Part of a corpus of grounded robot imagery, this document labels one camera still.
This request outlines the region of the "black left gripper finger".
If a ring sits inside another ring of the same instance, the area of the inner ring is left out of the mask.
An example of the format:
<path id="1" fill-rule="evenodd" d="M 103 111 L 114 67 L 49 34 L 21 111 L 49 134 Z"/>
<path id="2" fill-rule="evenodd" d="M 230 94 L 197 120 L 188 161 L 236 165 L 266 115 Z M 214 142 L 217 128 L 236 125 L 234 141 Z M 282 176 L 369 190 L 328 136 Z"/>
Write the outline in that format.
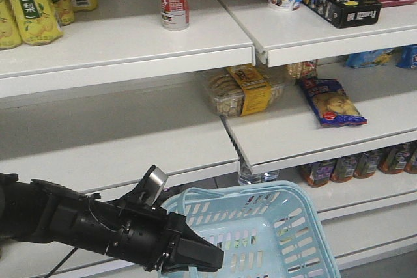
<path id="1" fill-rule="evenodd" d="M 197 268 L 202 272 L 217 272 L 223 266 L 224 252 L 205 240 L 197 242 L 176 238 L 169 242 L 165 253 L 162 274 L 188 271 L 189 268 Z"/>
<path id="2" fill-rule="evenodd" d="M 180 235 L 180 244 L 183 246 L 212 246 L 212 244 L 198 233 L 194 232 L 186 223 L 183 223 L 180 226 L 181 235 Z"/>

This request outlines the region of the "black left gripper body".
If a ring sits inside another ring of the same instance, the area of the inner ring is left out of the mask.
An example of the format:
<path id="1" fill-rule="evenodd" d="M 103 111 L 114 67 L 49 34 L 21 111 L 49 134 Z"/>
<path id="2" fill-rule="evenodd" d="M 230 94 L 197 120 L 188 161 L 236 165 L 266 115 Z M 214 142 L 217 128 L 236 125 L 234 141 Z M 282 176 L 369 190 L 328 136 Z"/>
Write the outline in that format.
<path id="1" fill-rule="evenodd" d="M 159 270 L 175 255 L 185 228 L 186 218 L 173 212 L 132 217 L 113 237 L 113 256 Z"/>

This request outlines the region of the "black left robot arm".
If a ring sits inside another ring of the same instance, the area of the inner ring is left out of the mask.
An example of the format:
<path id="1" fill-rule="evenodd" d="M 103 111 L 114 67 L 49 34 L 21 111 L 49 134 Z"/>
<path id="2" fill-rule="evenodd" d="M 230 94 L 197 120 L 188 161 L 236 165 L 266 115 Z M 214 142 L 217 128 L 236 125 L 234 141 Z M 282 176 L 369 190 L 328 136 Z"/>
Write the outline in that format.
<path id="1" fill-rule="evenodd" d="M 154 203 L 161 192 L 147 178 L 112 201 L 59 184 L 1 175 L 1 236 L 19 242 L 60 242 L 162 273 L 222 268 L 224 252 L 197 235 L 183 215 Z"/>

